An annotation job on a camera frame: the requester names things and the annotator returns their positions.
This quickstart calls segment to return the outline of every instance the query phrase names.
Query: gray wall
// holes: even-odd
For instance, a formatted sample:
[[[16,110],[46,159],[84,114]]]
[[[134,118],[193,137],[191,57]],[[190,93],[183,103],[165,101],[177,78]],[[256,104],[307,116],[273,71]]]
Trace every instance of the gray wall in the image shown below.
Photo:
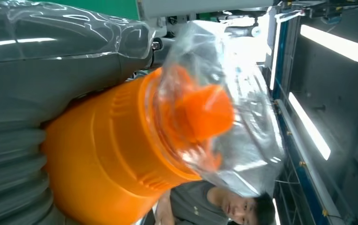
[[[344,13],[336,26],[304,18],[302,23],[358,42],[358,10]],[[358,63],[299,36],[291,75],[291,91],[311,116],[332,152],[328,161],[315,152],[321,173],[328,171],[358,217]],[[325,110],[316,107],[325,106]],[[342,216],[347,210],[327,187]]]

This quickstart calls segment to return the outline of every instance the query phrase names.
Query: man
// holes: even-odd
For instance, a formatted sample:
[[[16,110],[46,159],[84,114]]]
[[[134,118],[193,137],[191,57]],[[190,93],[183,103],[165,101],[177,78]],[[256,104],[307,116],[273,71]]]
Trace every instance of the man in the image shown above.
[[[206,181],[182,184],[159,200],[156,225],[227,225],[228,218],[239,225],[271,225],[275,209],[264,193],[243,198]]]

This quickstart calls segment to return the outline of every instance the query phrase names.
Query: hand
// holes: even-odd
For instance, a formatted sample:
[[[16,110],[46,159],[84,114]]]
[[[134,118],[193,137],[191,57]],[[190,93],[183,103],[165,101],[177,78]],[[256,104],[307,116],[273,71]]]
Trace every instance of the hand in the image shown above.
[[[156,223],[154,225],[175,225],[169,195],[163,195],[158,201],[155,218]]]

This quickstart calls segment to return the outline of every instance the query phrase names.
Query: gray protective cover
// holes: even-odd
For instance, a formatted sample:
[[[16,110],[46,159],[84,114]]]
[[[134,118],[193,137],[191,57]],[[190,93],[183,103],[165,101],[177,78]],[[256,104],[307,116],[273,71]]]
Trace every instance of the gray protective cover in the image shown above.
[[[42,122],[150,62],[145,23],[46,2],[0,2],[0,224],[63,224],[53,206]]]

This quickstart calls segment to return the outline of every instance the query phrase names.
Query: machinery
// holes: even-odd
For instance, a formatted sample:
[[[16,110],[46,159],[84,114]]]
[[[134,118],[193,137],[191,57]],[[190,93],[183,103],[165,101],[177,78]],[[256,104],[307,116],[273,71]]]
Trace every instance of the machinery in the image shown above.
[[[157,28],[160,38],[156,39],[145,23],[111,16],[119,15],[117,12],[103,15],[60,4],[0,3],[0,223],[65,223],[67,219],[52,203],[48,175],[40,170],[46,163],[38,151],[45,139],[41,128],[72,99],[97,95],[123,83],[137,70],[160,67],[173,43],[164,38],[170,32],[165,21],[171,23],[175,16],[176,24],[201,17],[223,20],[228,19],[224,12],[230,12],[230,16],[253,17],[255,24],[228,32],[255,36],[252,29],[257,17],[270,6],[279,9],[280,22],[308,15],[330,24],[339,22],[344,10],[358,7],[358,1],[238,1],[233,5],[200,1],[196,6],[193,2],[174,7],[172,1],[143,1],[138,6],[134,1],[132,15],[138,16],[134,19]],[[17,10],[20,7],[26,8],[25,13]]]

